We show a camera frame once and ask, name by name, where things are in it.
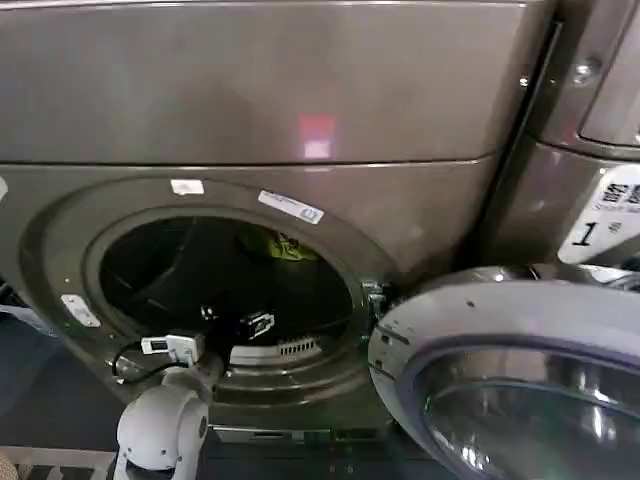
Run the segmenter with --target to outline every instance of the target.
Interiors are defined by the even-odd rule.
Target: floor
[[[57,339],[6,314],[0,314],[0,392],[0,450],[21,464],[25,478],[108,476],[123,404]],[[401,433],[381,444],[334,447],[221,444],[211,434],[200,478],[214,477],[453,480]]]

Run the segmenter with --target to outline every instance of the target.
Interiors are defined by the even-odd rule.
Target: drum opening
[[[273,314],[273,326],[236,352],[253,365],[319,353],[344,333],[353,308],[341,276],[314,250],[227,218],[175,217],[131,230],[107,249],[100,282],[111,306],[149,335],[211,335],[216,318]]]

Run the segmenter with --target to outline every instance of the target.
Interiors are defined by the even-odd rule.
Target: dark floor
[[[124,406],[56,339],[0,315],[0,365],[0,446],[115,452]],[[200,477],[216,479],[453,479],[401,434],[334,447],[220,444],[212,434],[201,463]],[[29,479],[52,478],[44,468]]]

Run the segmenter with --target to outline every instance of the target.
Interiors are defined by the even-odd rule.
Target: vent grille
[[[313,338],[306,338],[298,340],[297,342],[290,342],[280,345],[280,355],[294,355],[296,353],[308,352],[316,347],[316,342]]]

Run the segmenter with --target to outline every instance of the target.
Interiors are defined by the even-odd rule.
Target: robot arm
[[[209,395],[224,373],[218,356],[172,367],[160,385],[125,408],[118,424],[120,450],[114,480],[148,478],[145,471],[169,472],[172,480],[194,480],[209,426]]]
[[[275,323],[269,312],[217,319],[211,307],[203,307],[202,314],[217,322],[216,335],[209,339],[215,355],[204,355],[202,335],[173,333],[140,341],[143,353],[168,354],[186,368],[167,369],[161,385],[127,405],[118,424],[114,480],[143,480],[144,471],[172,471],[172,480],[195,480],[209,426],[211,392],[229,364],[232,346],[262,335]]]

